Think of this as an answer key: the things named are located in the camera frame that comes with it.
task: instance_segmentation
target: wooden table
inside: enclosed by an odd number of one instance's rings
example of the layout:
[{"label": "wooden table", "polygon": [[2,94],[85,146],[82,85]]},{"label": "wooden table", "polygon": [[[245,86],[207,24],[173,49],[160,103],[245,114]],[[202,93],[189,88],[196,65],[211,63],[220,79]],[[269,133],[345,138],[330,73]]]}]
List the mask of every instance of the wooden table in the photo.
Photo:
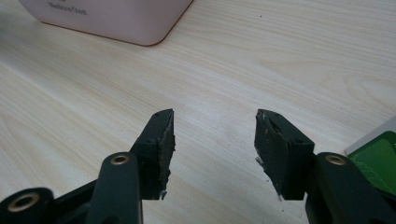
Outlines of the wooden table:
[{"label": "wooden table", "polygon": [[146,223],[307,223],[255,162],[258,108],[343,153],[396,114],[396,2],[195,0],[140,47],[36,21],[0,3],[0,200],[55,197],[175,110],[177,151]]}]

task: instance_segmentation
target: green object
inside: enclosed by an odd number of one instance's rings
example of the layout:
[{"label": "green object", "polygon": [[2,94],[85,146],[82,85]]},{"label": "green object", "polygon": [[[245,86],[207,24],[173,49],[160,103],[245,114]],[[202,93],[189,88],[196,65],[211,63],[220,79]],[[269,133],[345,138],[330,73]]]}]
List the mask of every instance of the green object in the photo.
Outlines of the green object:
[{"label": "green object", "polygon": [[396,133],[381,133],[348,157],[376,188],[396,196]]}]

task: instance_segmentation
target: wood grain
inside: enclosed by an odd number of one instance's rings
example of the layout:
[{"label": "wood grain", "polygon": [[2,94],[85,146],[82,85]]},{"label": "wood grain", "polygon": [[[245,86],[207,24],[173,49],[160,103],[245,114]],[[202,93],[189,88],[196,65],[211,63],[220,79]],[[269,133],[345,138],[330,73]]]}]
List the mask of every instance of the wood grain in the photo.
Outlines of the wood grain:
[{"label": "wood grain", "polygon": [[129,150],[151,114],[176,113],[168,194],[146,223],[307,223],[254,161],[258,108],[316,152],[343,153],[396,114],[396,2],[195,0],[140,47],[42,24],[0,3],[0,200],[61,196]]}]

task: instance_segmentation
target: light wood surface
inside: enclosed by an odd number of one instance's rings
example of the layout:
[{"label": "light wood surface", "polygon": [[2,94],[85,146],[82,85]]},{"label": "light wood surface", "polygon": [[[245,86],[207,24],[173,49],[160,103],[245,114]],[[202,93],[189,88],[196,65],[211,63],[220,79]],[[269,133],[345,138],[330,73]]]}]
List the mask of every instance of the light wood surface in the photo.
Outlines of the light wood surface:
[{"label": "light wood surface", "polygon": [[36,21],[0,2],[0,200],[56,197],[175,110],[177,151],[146,223],[307,223],[280,201],[253,146],[258,108],[343,150],[396,114],[396,2],[194,0],[159,45]]}]

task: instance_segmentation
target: table surface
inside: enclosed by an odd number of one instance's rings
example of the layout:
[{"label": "table surface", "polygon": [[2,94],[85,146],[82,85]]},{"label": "table surface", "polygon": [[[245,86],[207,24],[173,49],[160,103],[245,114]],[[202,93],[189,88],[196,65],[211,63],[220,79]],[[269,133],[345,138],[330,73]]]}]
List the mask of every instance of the table surface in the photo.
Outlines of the table surface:
[{"label": "table surface", "polygon": [[43,24],[0,3],[0,200],[55,197],[175,110],[168,194],[146,223],[307,223],[255,162],[258,108],[344,149],[396,114],[396,2],[195,0],[141,47]]}]

